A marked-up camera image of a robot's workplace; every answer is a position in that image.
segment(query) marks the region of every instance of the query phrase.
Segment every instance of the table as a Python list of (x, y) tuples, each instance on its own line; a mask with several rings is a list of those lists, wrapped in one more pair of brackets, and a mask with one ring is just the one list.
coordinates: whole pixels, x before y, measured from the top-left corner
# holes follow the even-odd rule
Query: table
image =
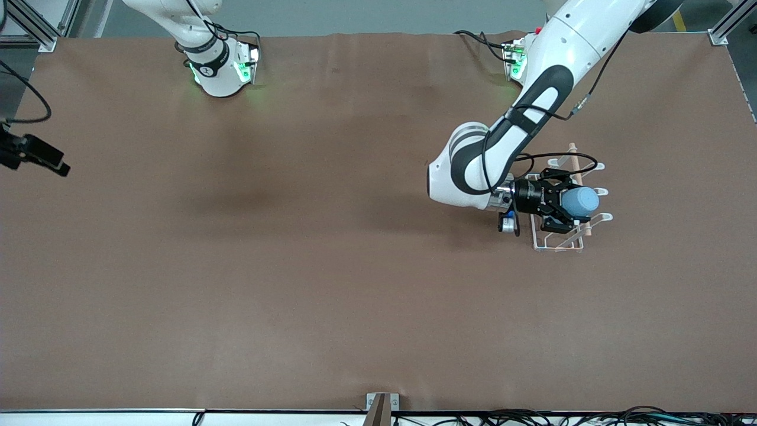
[(212, 99), (172, 43), (37, 60), (53, 118), (14, 132), (72, 171), (2, 171), (0, 406), (757, 411), (757, 132), (706, 34), (627, 37), (529, 145), (607, 164), (580, 255), (425, 194), (519, 91), (483, 46), (264, 39), (258, 84)]

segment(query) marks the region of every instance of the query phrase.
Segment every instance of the black cable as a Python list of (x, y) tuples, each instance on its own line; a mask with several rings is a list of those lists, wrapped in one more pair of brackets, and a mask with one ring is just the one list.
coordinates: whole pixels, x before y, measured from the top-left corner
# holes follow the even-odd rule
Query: black cable
[(562, 121), (570, 120), (574, 115), (576, 115), (581, 110), (581, 108), (584, 107), (584, 104), (586, 103), (586, 101), (588, 101), (591, 95), (594, 93), (594, 90), (597, 88), (597, 85), (600, 83), (600, 80), (602, 79), (602, 75), (605, 73), (605, 69), (607, 69), (607, 65), (610, 63), (610, 60), (612, 59), (612, 56), (615, 54), (615, 52), (618, 51), (618, 47), (620, 46), (621, 42), (623, 42), (623, 39), (625, 38), (626, 34), (628, 34), (628, 31), (623, 33), (620, 39), (618, 39), (618, 42), (612, 48), (609, 55), (607, 55), (607, 60), (605, 61), (604, 64), (602, 64), (602, 67), (600, 68), (600, 73), (597, 74), (597, 78), (594, 79), (594, 83), (591, 85), (591, 89), (589, 89), (589, 91), (586, 93), (586, 96), (584, 96), (584, 98), (578, 104), (576, 104), (576, 106), (570, 111), (570, 114), (568, 114), (567, 117), (563, 117), (562, 115), (555, 114), (547, 109), (544, 109), (536, 105), (516, 105), (512, 107), (512, 109), (535, 109), (536, 111), (543, 112), (544, 114), (550, 116), (551, 118), (556, 118)]
[(494, 195), (494, 186), (491, 184), (491, 181), (489, 180), (489, 172), (486, 170), (486, 148), (488, 148), (489, 144), (489, 136), (491, 135), (491, 131), (487, 130), (486, 134), (484, 135), (484, 140), (481, 141), (481, 169), (484, 171), (484, 180), (486, 181), (486, 187), (489, 189), (489, 193), (491, 195)]
[(488, 40), (488, 39), (486, 38), (486, 34), (484, 34), (484, 32), (483, 32), (483, 31), (481, 31), (481, 33), (480, 33), (480, 34), (478, 34), (478, 36), (474, 35), (474, 34), (473, 34), (473, 33), (471, 33), (470, 31), (465, 31), (465, 30), (455, 31), (455, 34), (458, 34), (458, 35), (464, 35), (464, 36), (470, 36), (470, 37), (472, 37), (472, 38), (473, 38), (473, 39), (474, 39), (475, 41), (477, 41), (477, 42), (481, 43), (482, 45), (486, 45), (486, 47), (487, 47), (487, 48), (489, 48), (489, 52), (491, 52), (491, 54), (492, 54), (492, 55), (494, 55), (494, 57), (495, 57), (495, 58), (499, 59), (499, 60), (500, 60), (500, 61), (502, 61), (502, 62), (506, 62), (507, 64), (515, 64), (515, 61), (514, 61), (514, 60), (512, 60), (512, 59), (507, 59), (507, 58), (505, 58), (505, 57), (503, 57), (503, 56), (499, 56), (499, 55), (497, 54), (497, 52), (495, 52), (495, 51), (494, 51), (494, 48), (497, 48), (497, 49), (501, 49), (501, 48), (502, 48), (502, 44), (504, 44), (504, 43), (509, 43), (509, 42), (512, 42), (513, 40), (507, 40), (506, 42), (502, 42), (502, 43), (500, 43), (500, 44), (496, 44), (496, 43), (494, 43), (494, 42), (490, 42), (490, 41), (489, 41), (489, 40)]
[(612, 50), (610, 51), (609, 55), (607, 55), (607, 60), (605, 61), (605, 63), (604, 63), (604, 64), (602, 64), (602, 67), (600, 68), (600, 73), (599, 73), (599, 74), (597, 74), (597, 78), (596, 78), (596, 79), (594, 80), (594, 84), (592, 84), (592, 85), (591, 85), (591, 89), (589, 89), (589, 93), (588, 93), (588, 96), (591, 96), (591, 94), (592, 94), (592, 93), (594, 93), (594, 89), (596, 89), (596, 88), (597, 88), (597, 84), (599, 84), (599, 82), (600, 82), (600, 79), (602, 78), (602, 74), (604, 74), (604, 73), (605, 73), (605, 68), (607, 68), (607, 64), (609, 64), (609, 63), (610, 63), (610, 59), (612, 59), (612, 56), (613, 56), (613, 55), (615, 54), (615, 51), (617, 51), (617, 50), (618, 50), (618, 46), (620, 46), (620, 43), (622, 43), (622, 42), (623, 42), (623, 39), (625, 38), (625, 35), (626, 35), (626, 34), (628, 34), (628, 31), (627, 31), (627, 30), (626, 30), (626, 32), (625, 32), (625, 33), (623, 33), (623, 35), (622, 35), (622, 36), (620, 36), (620, 39), (619, 39), (619, 40), (618, 40), (618, 42), (617, 42), (617, 43), (615, 44), (615, 47), (613, 47), (613, 48), (612, 48)]
[(410, 423), (414, 423), (414, 424), (417, 424), (418, 426), (426, 426), (425, 424), (421, 423), (420, 421), (412, 420), (411, 418), (402, 417), (401, 415), (398, 415), (398, 416), (397, 416), (397, 420), (400, 420), (400, 419), (401, 419), (401, 420), (407, 420), (407, 421), (409, 421)]
[(202, 20), (202, 23), (205, 24), (205, 27), (210, 31), (211, 34), (213, 34), (213, 37), (217, 38), (218, 40), (225, 41), (226, 39), (219, 36), (218, 32), (222, 32), (226, 34), (226, 38), (229, 37), (229, 34), (235, 34), (236, 36), (244, 35), (244, 34), (254, 34), (255, 38), (257, 39), (257, 44), (255, 45), (256, 48), (260, 47), (260, 34), (258, 34), (256, 31), (234, 31), (229, 30), (225, 28), (223, 25), (219, 23), (214, 22), (208, 22), (203, 18), (202, 14), (200, 14), (200, 11), (195, 8), (195, 6), (192, 4), (190, 0), (186, 0), (187, 5), (192, 9), (192, 11)]
[(575, 115), (575, 113), (573, 111), (571, 111), (570, 114), (568, 114), (568, 117), (563, 117), (562, 115), (555, 114), (555, 113), (553, 113), (552, 111), (550, 111), (548, 109), (545, 109), (545, 108), (542, 108), (542, 107), (536, 106), (536, 105), (516, 105), (516, 106), (512, 107), (512, 109), (535, 109), (536, 111), (543, 112), (544, 114), (550, 116), (551, 118), (556, 118), (556, 119), (562, 120), (562, 121), (568, 121), (568, 120), (571, 119), (571, 117), (573, 117)]
[(514, 39), (513, 40), (507, 40), (505, 42), (501, 42), (500, 44), (497, 44), (497, 43), (494, 43), (494, 42), (490, 42), (488, 40), (484, 40), (481, 37), (476, 36), (474, 33), (471, 33), (470, 31), (466, 31), (466, 30), (455, 31), (453, 34), (457, 34), (458, 36), (468, 36), (468, 37), (474, 39), (475, 41), (477, 41), (477, 42), (479, 42), (481, 44), (489, 45), (490, 47), (496, 47), (498, 49), (502, 48), (502, 44), (510, 43), (510, 42), (514, 42), (515, 41)]
[(49, 119), (52, 116), (52, 109), (50, 109), (50, 104), (48, 104), (48, 102), (45, 99), (45, 97), (42, 96), (42, 94), (40, 92), (38, 92), (37, 89), (35, 89), (34, 86), (32, 86), (31, 83), (29, 83), (29, 81), (27, 79), (23, 78), (22, 75), (20, 75), (16, 71), (14, 71), (13, 68), (9, 67), (2, 60), (0, 60), (0, 66), (2, 66), (3, 68), (5, 68), (10, 75), (12, 75), (13, 77), (16, 77), (21, 83), (23, 83), (26, 87), (28, 87), (29, 90), (31, 90), (32, 93), (34, 93), (34, 95), (39, 99), (39, 101), (42, 103), (42, 105), (45, 106), (45, 115), (43, 117), (40, 117), (40, 118), (6, 118), (5, 119), (5, 123), (6, 124), (11, 124), (11, 123), (27, 123), (27, 124), (31, 124), (31, 123), (42, 123), (43, 121)]
[(192, 426), (200, 426), (200, 423), (202, 423), (202, 419), (205, 418), (205, 412), (201, 411), (195, 414), (194, 418), (192, 419)]
[(576, 171), (567, 171), (567, 170), (564, 170), (564, 171), (562, 171), (563, 173), (553, 174), (552, 176), (555, 176), (555, 177), (557, 177), (557, 176), (571, 176), (573, 174), (586, 173), (588, 171), (592, 171), (595, 168), (597, 168), (597, 165), (599, 164), (599, 162), (597, 161), (596, 158), (592, 157), (591, 155), (584, 154), (584, 153), (581, 153), (581, 152), (545, 152), (543, 154), (525, 155), (523, 157), (516, 158), (513, 161), (524, 161), (524, 160), (531, 160), (531, 159), (534, 159), (534, 158), (544, 158), (544, 157), (562, 157), (564, 155), (568, 155), (568, 156), (571, 156), (571, 157), (586, 158), (587, 160), (591, 161), (592, 164), (588, 165), (587, 167), (582, 168), (580, 170), (576, 170)]

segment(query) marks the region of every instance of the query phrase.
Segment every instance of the cable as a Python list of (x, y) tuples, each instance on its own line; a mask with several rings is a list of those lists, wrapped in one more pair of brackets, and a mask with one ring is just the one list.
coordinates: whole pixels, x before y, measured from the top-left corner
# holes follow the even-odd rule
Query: cable
[[(554, 177), (561, 177), (561, 176), (571, 176), (573, 174), (586, 173), (588, 171), (592, 171), (595, 168), (597, 168), (597, 165), (599, 164), (599, 162), (597, 161), (596, 158), (592, 157), (591, 155), (584, 154), (584, 153), (581, 153), (581, 152), (545, 152), (543, 154), (525, 155), (523, 157), (516, 158), (513, 161), (524, 161), (524, 160), (531, 160), (531, 161), (533, 161), (535, 158), (562, 157), (564, 155), (571, 156), (571, 157), (586, 158), (587, 160), (591, 161), (591, 164), (588, 165), (585, 168), (580, 169), (580, 170), (576, 170), (576, 171), (567, 171), (567, 170), (565, 170), (565, 171), (562, 171), (564, 173), (557, 173), (557, 174), (553, 174), (552, 176), (554, 176)], [(528, 173), (531, 173), (531, 169), (532, 168), (533, 168), (533, 165), (521, 177), (525, 176)]]
[(502, 61), (502, 62), (505, 62), (505, 63), (507, 63), (507, 64), (515, 64), (515, 60), (513, 60), (513, 59), (507, 59), (507, 58), (505, 58), (505, 57), (503, 57), (503, 56), (499, 56), (499, 55), (498, 55), (498, 54), (497, 54), (497, 53), (496, 53), (496, 52), (494, 51), (494, 48), (493, 48), (493, 47), (491, 47), (492, 43), (490, 43), (490, 42), (489, 42), (489, 40), (487, 40), (487, 38), (486, 38), (486, 34), (484, 34), (484, 32), (483, 32), (483, 31), (481, 31), (481, 34), (479, 34), (479, 36), (480, 36), (480, 37), (481, 37), (481, 38), (482, 38), (482, 39), (484, 40), (484, 44), (486, 45), (486, 47), (488, 47), (488, 48), (489, 48), (489, 52), (491, 52), (491, 54), (492, 54), (492, 55), (494, 55), (494, 57), (495, 57), (495, 58), (497, 58), (497, 59), (499, 59), (500, 61)]
[(6, 118), (5, 123), (11, 124), (11, 123), (42, 123), (43, 121), (49, 119), (52, 116), (52, 109), (50, 108), (50, 104), (48, 104), (47, 100), (44, 96), (42, 96), (41, 93), (37, 91), (37, 89), (34, 88), (34, 86), (29, 83), (29, 81), (25, 78), (23, 78), (22, 75), (17, 73), (13, 70), (13, 68), (9, 67), (5, 62), (0, 59), (0, 66), (5, 68), (8, 71), (8, 74), (12, 75), (13, 77), (16, 77), (21, 83), (23, 83), (26, 87), (29, 88), (29, 90), (34, 93), (34, 95), (39, 99), (39, 101), (42, 103), (42, 105), (45, 106), (45, 115), (40, 118)]
[(618, 46), (620, 46), (620, 44), (623, 42), (623, 39), (625, 38), (626, 34), (628, 34), (627, 30), (625, 33), (623, 33), (622, 36), (620, 36), (620, 39), (615, 44), (615, 47), (613, 47), (609, 55), (607, 55), (607, 60), (605, 61), (604, 64), (602, 64), (602, 67), (600, 68), (600, 73), (597, 74), (597, 78), (594, 80), (594, 84), (591, 85), (591, 89), (589, 89), (589, 93), (587, 94), (587, 96), (591, 96), (591, 94), (594, 93), (594, 89), (597, 88), (597, 84), (599, 84), (600, 79), (602, 78), (602, 74), (605, 73), (605, 68), (607, 68), (607, 64), (610, 63), (610, 59), (612, 59), (612, 56), (615, 54), (615, 51), (618, 50)]
[(202, 420), (205, 418), (205, 412), (201, 411), (195, 414), (194, 418), (192, 419), (192, 426), (200, 426), (200, 423), (202, 423)]
[(506, 63), (508, 63), (508, 64), (515, 64), (515, 61), (514, 61), (514, 60), (512, 60), (512, 59), (507, 59), (507, 58), (504, 58), (503, 56), (499, 56), (499, 55), (497, 54), (497, 52), (495, 52), (495, 51), (494, 51), (494, 48), (497, 48), (497, 49), (501, 49), (501, 48), (502, 48), (502, 44), (505, 44), (505, 43), (510, 43), (510, 42), (513, 42), (514, 40), (507, 40), (507, 41), (505, 41), (505, 42), (501, 42), (500, 44), (497, 44), (497, 43), (494, 43), (494, 42), (490, 42), (490, 41), (489, 41), (489, 40), (488, 40), (488, 39), (486, 38), (486, 34), (484, 34), (484, 32), (483, 32), (483, 31), (481, 31), (481, 33), (480, 33), (480, 34), (478, 34), (477, 36), (476, 36), (476, 35), (475, 35), (474, 33), (471, 33), (470, 31), (465, 31), (465, 30), (459, 30), (459, 31), (455, 31), (455, 32), (454, 32), (454, 34), (457, 34), (457, 35), (460, 35), (460, 36), (468, 36), (468, 37), (471, 37), (471, 38), (473, 38), (473, 39), (474, 39), (475, 41), (477, 41), (477, 42), (481, 43), (482, 45), (486, 45), (486, 47), (488, 47), (488, 48), (489, 48), (489, 52), (491, 52), (491, 54), (492, 54), (492, 55), (494, 55), (494, 57), (495, 57), (495, 58), (499, 59), (499, 60), (500, 60), (500, 61), (502, 61), (502, 62), (506, 62)]
[(466, 30), (455, 31), (453, 34), (457, 34), (458, 36), (468, 36), (468, 37), (471, 37), (472, 39), (474, 39), (475, 41), (477, 41), (477, 42), (479, 42), (481, 44), (489, 45), (490, 47), (496, 47), (498, 49), (501, 49), (502, 48), (502, 44), (504, 44), (504, 43), (510, 43), (510, 42), (514, 42), (515, 41), (514, 39), (512, 39), (512, 40), (507, 40), (505, 42), (497, 44), (497, 43), (490, 42), (488, 40), (484, 40), (481, 37), (476, 36), (474, 33), (471, 33), (470, 31), (466, 31)]
[(583, 107), (586, 105), (586, 102), (588, 102), (591, 95), (594, 93), (594, 90), (597, 88), (597, 85), (600, 83), (600, 80), (602, 79), (602, 75), (605, 73), (605, 69), (607, 68), (607, 65), (610, 63), (610, 60), (612, 59), (612, 56), (617, 52), (618, 47), (623, 42), (623, 39), (625, 38), (625, 35), (628, 34), (628, 31), (623, 33), (623, 35), (618, 39), (618, 42), (615, 44), (615, 46), (610, 51), (609, 55), (607, 55), (607, 60), (604, 64), (602, 64), (602, 67), (600, 68), (600, 73), (597, 74), (597, 78), (594, 79), (594, 83), (591, 85), (591, 89), (586, 93), (584, 98), (573, 107), (573, 109), (570, 111), (570, 114), (568, 114), (567, 117), (563, 117), (562, 115), (555, 114), (547, 109), (544, 109), (540, 106), (536, 105), (516, 105), (512, 107), (512, 109), (535, 109), (536, 111), (543, 112), (544, 114), (548, 115), (551, 118), (556, 118), (558, 120), (562, 121), (568, 121), (570, 120), (574, 115), (576, 115)]
[(211, 34), (213, 34), (213, 37), (217, 38), (218, 40), (225, 41), (223, 37), (218, 35), (218, 32), (221, 31), (222, 33), (226, 34), (226, 38), (229, 37), (230, 34), (234, 34), (236, 36), (244, 35), (244, 34), (253, 34), (255, 35), (255, 38), (257, 39), (257, 44), (255, 47), (260, 47), (260, 34), (258, 34), (256, 31), (233, 31), (225, 28), (223, 25), (219, 23), (214, 23), (205, 20), (205, 18), (200, 14), (200, 11), (195, 8), (195, 6), (192, 4), (191, 0), (186, 0), (187, 5), (192, 9), (192, 11), (202, 20), (202, 23), (205, 24), (205, 27), (210, 31)]

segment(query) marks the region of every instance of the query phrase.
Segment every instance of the green led light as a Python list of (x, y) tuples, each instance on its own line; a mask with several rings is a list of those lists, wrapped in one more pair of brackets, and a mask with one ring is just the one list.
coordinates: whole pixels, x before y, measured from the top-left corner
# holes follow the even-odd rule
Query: green led light
[(246, 64), (238, 64), (237, 62), (234, 62), (234, 65), (236, 65), (237, 74), (239, 74), (239, 79), (243, 83), (247, 83), (250, 81), (250, 68)]
[(195, 83), (200, 84), (200, 78), (197, 77), (197, 71), (195, 71), (195, 66), (192, 64), (189, 64), (189, 69), (192, 70), (192, 74), (195, 76)]

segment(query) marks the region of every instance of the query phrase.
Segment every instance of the white robot link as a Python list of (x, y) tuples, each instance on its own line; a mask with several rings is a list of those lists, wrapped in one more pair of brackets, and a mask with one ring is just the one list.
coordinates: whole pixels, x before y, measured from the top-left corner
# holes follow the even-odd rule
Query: white robot link
[(505, 59), (511, 58), (509, 77), (523, 85), (513, 106), (491, 128), (476, 122), (457, 127), (428, 166), (427, 190), (433, 200), (498, 211), (500, 230), (516, 233), (517, 229), (504, 227), (503, 221), (516, 219), (519, 211), (541, 216), (541, 229), (549, 232), (568, 233), (577, 223), (589, 221), (598, 200), (594, 206), (588, 206), (595, 203), (592, 199), (584, 200), (583, 207), (580, 201), (586, 193), (596, 194), (576, 185), (568, 171), (548, 168), (538, 180), (515, 179), (509, 172), (512, 163), (575, 85), (628, 30), (642, 33), (657, 27), (683, 0), (545, 2), (550, 19), (544, 28), (504, 49)]
[(260, 47), (229, 37), (207, 15), (223, 0), (123, 0), (168, 31), (189, 58), (195, 81), (211, 96), (226, 97), (253, 83)]

